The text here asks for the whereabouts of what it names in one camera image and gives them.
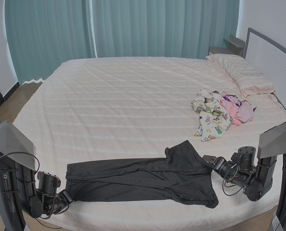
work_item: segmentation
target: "headboard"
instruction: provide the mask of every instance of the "headboard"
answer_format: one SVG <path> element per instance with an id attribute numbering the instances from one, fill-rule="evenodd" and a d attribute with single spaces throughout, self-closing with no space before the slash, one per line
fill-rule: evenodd
<path id="1" fill-rule="evenodd" d="M 243 58 L 275 85 L 276 97 L 286 109 L 286 48 L 249 28 Z"/>

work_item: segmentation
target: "curtain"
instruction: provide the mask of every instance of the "curtain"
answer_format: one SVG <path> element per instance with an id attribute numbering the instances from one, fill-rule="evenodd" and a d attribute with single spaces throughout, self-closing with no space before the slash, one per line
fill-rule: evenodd
<path id="1" fill-rule="evenodd" d="M 236 35 L 239 0 L 92 0 L 98 57 L 201 58 Z"/>
<path id="2" fill-rule="evenodd" d="M 5 26 L 20 84 L 96 57 L 90 0 L 5 0 Z"/>

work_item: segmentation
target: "nightstand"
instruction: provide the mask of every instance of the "nightstand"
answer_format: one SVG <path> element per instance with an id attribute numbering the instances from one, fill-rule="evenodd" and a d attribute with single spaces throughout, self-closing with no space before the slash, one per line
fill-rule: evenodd
<path id="1" fill-rule="evenodd" d="M 244 41 L 233 36 L 232 34 L 229 35 L 229 39 L 224 38 L 223 40 L 228 43 L 228 47 L 222 48 L 222 47 L 210 46 L 209 55 L 212 55 L 212 54 L 232 54 L 232 55 L 238 55 L 238 56 L 243 55 L 243 50 L 245 48 Z"/>

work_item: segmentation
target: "tiled floor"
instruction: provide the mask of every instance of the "tiled floor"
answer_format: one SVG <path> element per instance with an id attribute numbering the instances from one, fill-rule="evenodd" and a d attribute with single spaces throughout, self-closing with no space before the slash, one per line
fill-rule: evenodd
<path id="1" fill-rule="evenodd" d="M 13 122 L 17 117 L 18 113 L 22 109 L 22 107 L 26 104 L 26 102 L 31 98 L 31 96 L 35 93 L 37 88 L 41 85 L 40 83 L 26 83 L 20 86 L 11 97 L 1 105 L 0 107 L 0 119 L 8 119 Z M 275 211 L 276 207 L 272 210 L 246 220 L 240 224 L 237 224 L 233 227 L 223 229 L 221 231 L 267 231 L 269 229 L 269 225 L 271 223 L 272 215 Z M 46 228 L 41 226 L 35 219 L 24 213 L 26 220 L 29 222 L 31 231 L 49 231 L 53 229 Z M 43 224 L 49 227 L 55 227 L 49 223 L 42 222 Z M 0 231 L 4 229 L 2 219 L 0 217 Z"/>

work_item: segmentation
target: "bed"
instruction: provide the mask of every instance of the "bed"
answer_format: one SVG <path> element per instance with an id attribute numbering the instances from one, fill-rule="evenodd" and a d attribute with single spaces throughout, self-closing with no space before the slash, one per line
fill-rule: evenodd
<path id="1" fill-rule="evenodd" d="M 268 67 L 262 52 L 268 50 L 269 44 L 272 43 L 267 37 L 251 29 L 246 60 L 257 68 Z M 286 53 L 276 48 L 273 57 L 280 62 L 277 56 Z M 269 64 L 270 69 L 274 74 L 277 68 Z M 268 77 L 278 90 L 278 77 Z M 260 133 L 286 121 L 285 101 L 282 101 L 284 108 L 274 94 L 249 95 L 246 99 L 253 107 L 257 106 L 253 121 L 240 127 L 231 125 L 223 137 L 202 142 L 200 137 L 192 135 L 199 125 L 199 113 L 191 107 L 202 87 L 225 90 L 241 98 L 240 89 L 225 70 L 209 60 L 166 57 L 70 60 L 39 87 L 14 125 L 35 144 L 40 170 L 60 177 L 61 190 L 66 184 L 64 177 L 69 163 L 164 157 L 166 147 L 185 140 L 190 141 L 200 156 L 229 159 L 241 146 L 257 148 Z M 276 94 L 279 100 L 284 95 L 281 89 Z M 78 201 L 48 222 L 73 231 L 221 230 L 277 205 L 281 168 L 282 156 L 279 156 L 272 189 L 258 202 L 249 201 L 242 192 L 225 196 L 222 179 L 213 172 L 211 179 L 219 199 L 214 209 L 172 200 Z"/>

